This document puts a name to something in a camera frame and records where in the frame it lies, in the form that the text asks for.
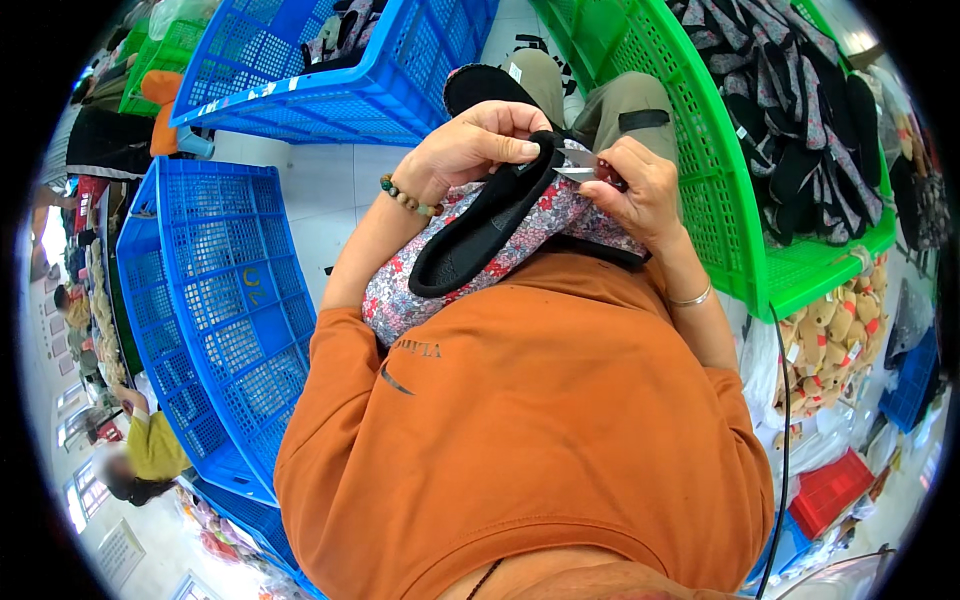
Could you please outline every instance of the green plastic crate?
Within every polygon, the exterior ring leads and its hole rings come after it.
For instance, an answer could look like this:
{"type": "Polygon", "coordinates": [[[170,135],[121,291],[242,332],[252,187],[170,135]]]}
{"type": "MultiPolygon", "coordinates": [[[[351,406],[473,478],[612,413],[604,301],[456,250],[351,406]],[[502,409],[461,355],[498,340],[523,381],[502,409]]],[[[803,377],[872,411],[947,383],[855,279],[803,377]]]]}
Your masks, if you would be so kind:
{"type": "Polygon", "coordinates": [[[143,45],[143,41],[147,38],[147,31],[149,29],[150,19],[140,19],[133,24],[133,29],[127,34],[127,39],[123,42],[123,48],[120,50],[120,54],[117,55],[117,64],[120,64],[121,60],[126,60],[134,52],[140,51],[140,46],[143,45]]]}
{"type": "MultiPolygon", "coordinates": [[[[584,91],[620,73],[641,71],[666,87],[679,147],[684,224],[714,287],[773,321],[856,276],[860,260],[849,247],[797,239],[788,248],[763,243],[756,197],[727,109],[707,67],[663,0],[531,0],[584,91]]],[[[822,31],[823,18],[807,2],[801,12],[822,31]]],[[[891,198],[886,165],[880,195],[891,198]]],[[[872,256],[896,237],[896,217],[883,211],[876,228],[850,247],[872,256]]]]}
{"type": "Polygon", "coordinates": [[[140,83],[148,71],[174,71],[182,73],[186,70],[193,50],[204,35],[207,21],[205,19],[174,21],[162,41],[155,41],[148,36],[140,46],[136,61],[131,67],[127,86],[124,88],[124,97],[120,101],[120,112],[156,116],[160,112],[160,105],[144,99],[140,93],[140,83]]]}

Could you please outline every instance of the table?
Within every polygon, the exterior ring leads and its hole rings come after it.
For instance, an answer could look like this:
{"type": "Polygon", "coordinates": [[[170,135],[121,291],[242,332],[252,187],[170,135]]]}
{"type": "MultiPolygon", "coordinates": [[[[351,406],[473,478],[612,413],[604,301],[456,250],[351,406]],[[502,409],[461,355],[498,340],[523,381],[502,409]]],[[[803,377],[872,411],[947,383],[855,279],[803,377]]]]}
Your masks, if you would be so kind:
{"type": "MultiPolygon", "coordinates": [[[[113,329],[116,332],[117,341],[119,344],[117,348],[120,351],[120,363],[123,365],[124,371],[127,375],[126,385],[131,389],[136,389],[134,384],[133,376],[141,371],[143,371],[143,364],[140,362],[140,355],[136,351],[136,343],[133,340],[130,321],[127,317],[126,306],[123,303],[123,293],[120,290],[119,280],[117,277],[111,276],[111,271],[116,269],[116,258],[114,253],[116,250],[116,239],[119,235],[119,231],[116,233],[110,234],[108,230],[109,217],[114,212],[120,212],[124,214],[123,210],[127,205],[127,197],[123,194],[118,194],[118,204],[116,206],[110,206],[109,199],[113,194],[111,190],[116,192],[116,188],[113,187],[118,184],[112,183],[104,191],[103,195],[100,197],[100,200],[96,203],[97,207],[97,238],[100,240],[101,253],[100,256],[92,256],[90,248],[87,248],[87,264],[91,260],[99,260],[104,267],[104,292],[107,294],[107,299],[110,305],[110,316],[113,320],[113,329]]],[[[92,281],[92,275],[88,276],[88,281],[92,281]]]]}

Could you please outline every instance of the crate number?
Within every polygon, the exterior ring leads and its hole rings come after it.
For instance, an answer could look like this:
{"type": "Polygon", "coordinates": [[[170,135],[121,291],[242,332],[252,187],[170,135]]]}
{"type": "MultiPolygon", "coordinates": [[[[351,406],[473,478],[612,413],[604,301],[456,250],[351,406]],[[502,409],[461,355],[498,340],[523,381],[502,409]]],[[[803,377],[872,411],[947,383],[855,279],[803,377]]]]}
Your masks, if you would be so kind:
{"type": "Polygon", "coordinates": [[[247,292],[247,298],[253,302],[254,306],[259,306],[260,302],[256,301],[256,297],[267,298],[267,295],[263,292],[263,286],[260,285],[260,273],[253,267],[247,267],[243,270],[243,282],[249,288],[253,288],[247,292]]]}

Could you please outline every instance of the silver bangle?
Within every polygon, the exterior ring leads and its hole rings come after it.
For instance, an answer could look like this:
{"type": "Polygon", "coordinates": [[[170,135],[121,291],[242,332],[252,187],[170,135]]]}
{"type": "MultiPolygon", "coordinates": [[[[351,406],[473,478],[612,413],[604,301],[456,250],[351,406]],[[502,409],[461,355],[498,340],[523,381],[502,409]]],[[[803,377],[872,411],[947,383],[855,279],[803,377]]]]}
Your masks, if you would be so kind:
{"type": "Polygon", "coordinates": [[[708,282],[708,283],[707,283],[707,289],[704,291],[704,293],[701,294],[700,296],[698,296],[697,298],[694,298],[693,300],[681,300],[681,301],[677,301],[677,300],[673,300],[672,298],[668,298],[667,300],[669,300],[669,302],[670,302],[671,304],[673,304],[674,306],[678,306],[678,307],[680,307],[680,308],[683,308],[683,307],[685,307],[685,306],[696,306],[697,304],[703,304],[703,303],[704,303],[704,301],[707,299],[707,296],[710,295],[710,290],[712,290],[712,289],[713,289],[713,283],[712,283],[712,282],[708,282]]]}

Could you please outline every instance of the orange t-shirt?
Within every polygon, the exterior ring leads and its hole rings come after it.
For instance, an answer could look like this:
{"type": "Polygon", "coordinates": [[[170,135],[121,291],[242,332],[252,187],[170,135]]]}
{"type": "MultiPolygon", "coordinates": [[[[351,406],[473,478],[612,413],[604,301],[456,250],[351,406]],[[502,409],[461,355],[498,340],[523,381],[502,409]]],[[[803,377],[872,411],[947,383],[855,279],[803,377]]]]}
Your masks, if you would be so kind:
{"type": "Polygon", "coordinates": [[[434,599],[496,559],[595,545],[733,591],[773,526],[735,372],[705,369],[653,278],[539,254],[377,357],[321,312],[276,460],[283,524],[333,600],[434,599]]]}

